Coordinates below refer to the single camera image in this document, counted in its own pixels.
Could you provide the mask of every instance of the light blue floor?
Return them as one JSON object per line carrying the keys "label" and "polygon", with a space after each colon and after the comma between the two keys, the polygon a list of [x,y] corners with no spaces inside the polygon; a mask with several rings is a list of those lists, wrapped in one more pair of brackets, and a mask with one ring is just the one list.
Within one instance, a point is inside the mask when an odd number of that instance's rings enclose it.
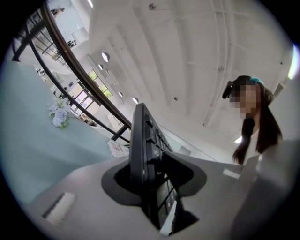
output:
{"label": "light blue floor", "polygon": [[112,159],[107,142],[71,118],[51,123],[54,95],[32,66],[7,62],[0,74],[0,163],[17,200],[29,203],[73,170]]}

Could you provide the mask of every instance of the long dark hair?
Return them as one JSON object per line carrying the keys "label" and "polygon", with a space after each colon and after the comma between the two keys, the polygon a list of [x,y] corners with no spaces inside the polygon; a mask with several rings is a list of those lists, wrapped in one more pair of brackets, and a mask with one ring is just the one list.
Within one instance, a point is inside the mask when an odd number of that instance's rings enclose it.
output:
{"label": "long dark hair", "polygon": [[[246,85],[246,81],[250,81],[249,76],[239,76],[234,82],[239,82],[239,85]],[[257,82],[261,89],[261,115],[259,119],[259,132],[256,144],[256,150],[263,153],[268,147],[278,143],[278,139],[282,138],[280,128],[269,110],[269,104],[273,101],[274,96],[269,89],[263,84]],[[242,127],[242,141],[233,154],[233,159],[239,164],[243,164],[247,149],[251,141],[253,127],[255,123],[252,118],[244,119]]]}

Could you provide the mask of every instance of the white shirt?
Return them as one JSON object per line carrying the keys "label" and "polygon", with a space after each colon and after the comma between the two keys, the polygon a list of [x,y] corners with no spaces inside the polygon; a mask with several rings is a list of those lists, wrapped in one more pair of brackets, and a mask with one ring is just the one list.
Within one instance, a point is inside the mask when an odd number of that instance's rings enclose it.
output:
{"label": "white shirt", "polygon": [[244,161],[243,165],[246,165],[246,163],[247,163],[247,161],[250,157],[259,155],[259,152],[256,151],[258,132],[259,132],[259,129],[257,129],[257,131],[251,135],[250,144],[249,144],[249,147],[247,149],[246,156],[245,156],[245,161]]}

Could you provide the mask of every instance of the white ceiling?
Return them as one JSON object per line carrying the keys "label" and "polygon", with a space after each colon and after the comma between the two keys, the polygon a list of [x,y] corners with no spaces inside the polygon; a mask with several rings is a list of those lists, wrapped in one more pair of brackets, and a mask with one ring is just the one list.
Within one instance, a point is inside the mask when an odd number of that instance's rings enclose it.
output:
{"label": "white ceiling", "polygon": [[[150,11],[152,2],[157,8]],[[254,1],[94,0],[93,5],[91,59],[112,73],[115,92],[138,97],[165,128],[168,121],[176,123],[169,130],[179,137],[180,128],[231,150],[241,119],[221,98],[227,81],[254,75],[274,92],[292,61],[291,41]],[[107,64],[101,52],[110,54]]]}

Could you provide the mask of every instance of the woman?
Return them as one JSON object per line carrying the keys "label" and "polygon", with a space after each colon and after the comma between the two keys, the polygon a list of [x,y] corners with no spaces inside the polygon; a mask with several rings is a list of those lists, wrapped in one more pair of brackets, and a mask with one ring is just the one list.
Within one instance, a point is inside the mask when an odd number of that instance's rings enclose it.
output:
{"label": "woman", "polygon": [[239,76],[229,82],[226,90],[230,102],[240,109],[244,119],[242,141],[233,154],[234,161],[242,165],[282,139],[268,107],[274,96],[258,78],[250,76]]}

